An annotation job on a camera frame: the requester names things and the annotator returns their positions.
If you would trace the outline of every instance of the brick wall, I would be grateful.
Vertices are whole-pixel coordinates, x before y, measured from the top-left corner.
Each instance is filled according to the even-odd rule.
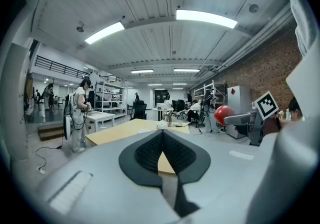
[[[218,73],[214,81],[226,80],[228,87],[250,88],[252,101],[270,91],[280,110],[285,111],[294,96],[286,78],[302,59],[295,34],[296,26],[292,22],[283,28],[259,49]],[[212,83],[212,78],[205,82],[209,83]]]

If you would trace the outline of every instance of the white ceiling panel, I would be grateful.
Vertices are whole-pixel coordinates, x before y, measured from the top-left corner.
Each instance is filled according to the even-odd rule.
[[[142,80],[197,81],[212,76],[208,71],[232,56],[259,32],[289,0],[44,0],[38,6],[32,32],[47,45],[60,49],[97,67],[124,65],[110,70],[131,82]],[[249,7],[257,4],[256,13]],[[235,29],[205,22],[176,21],[176,9],[203,11],[238,21]],[[125,30],[91,45],[85,39],[121,21]],[[84,32],[76,28],[84,24]],[[157,61],[181,60],[181,64]],[[197,60],[200,64],[183,63]],[[204,61],[216,61],[203,66]],[[202,69],[200,73],[180,73],[175,67]],[[153,74],[137,78],[134,69],[154,69]]]

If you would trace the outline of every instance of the light wood tabletop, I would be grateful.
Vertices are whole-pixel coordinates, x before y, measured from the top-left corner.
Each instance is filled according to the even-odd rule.
[[[87,134],[85,137],[91,141],[94,145],[101,145],[104,143],[113,142],[116,140],[121,140],[133,135],[138,134],[139,130],[150,130],[155,131],[157,130],[157,123],[158,121],[152,120],[143,120],[143,119],[134,119],[117,126],[98,131],[95,133]],[[168,130],[179,131],[185,134],[189,134],[189,127],[186,123],[182,123],[184,127],[168,127]],[[172,169],[171,165],[169,164],[167,158],[165,157],[164,153],[161,154],[159,161],[158,161],[158,171],[162,173],[169,173],[174,174],[174,170]]]

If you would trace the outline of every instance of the gray floor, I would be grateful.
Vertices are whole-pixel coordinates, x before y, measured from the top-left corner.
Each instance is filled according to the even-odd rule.
[[[147,119],[148,120],[158,120],[158,115],[153,110],[147,110]],[[130,120],[130,116],[119,117],[115,119],[115,125],[120,125]],[[173,122],[177,122],[175,117],[172,117]],[[110,128],[111,121],[106,121],[103,124],[103,127]],[[196,128],[195,124],[189,126],[189,132],[191,135],[194,135],[196,138],[204,138],[207,140],[227,142],[227,143],[241,143],[249,144],[250,140],[247,138],[241,138],[235,140],[234,138],[227,135],[225,132],[220,132],[217,134],[213,133],[205,133],[205,127],[200,126],[200,128]],[[62,167],[72,159],[79,156],[81,153],[73,153],[72,152],[72,144],[71,140],[65,140],[64,138],[56,138],[48,141],[40,141],[37,132],[36,124],[27,124],[27,130],[29,133],[28,138],[28,148],[29,148],[29,161],[22,164],[17,170],[16,175],[20,177],[20,180],[31,189],[36,189],[41,181],[43,181],[48,175],[53,173],[58,168]],[[42,148],[37,153],[44,157],[47,161],[44,171],[45,174],[40,174],[36,169],[38,166],[42,166],[45,164],[45,161],[36,155],[36,150],[41,147],[50,147],[56,148],[63,144],[61,149],[49,149]],[[161,175],[163,178],[163,195],[168,201],[168,203],[173,206],[175,203],[175,195],[177,190],[177,178],[174,176]]]

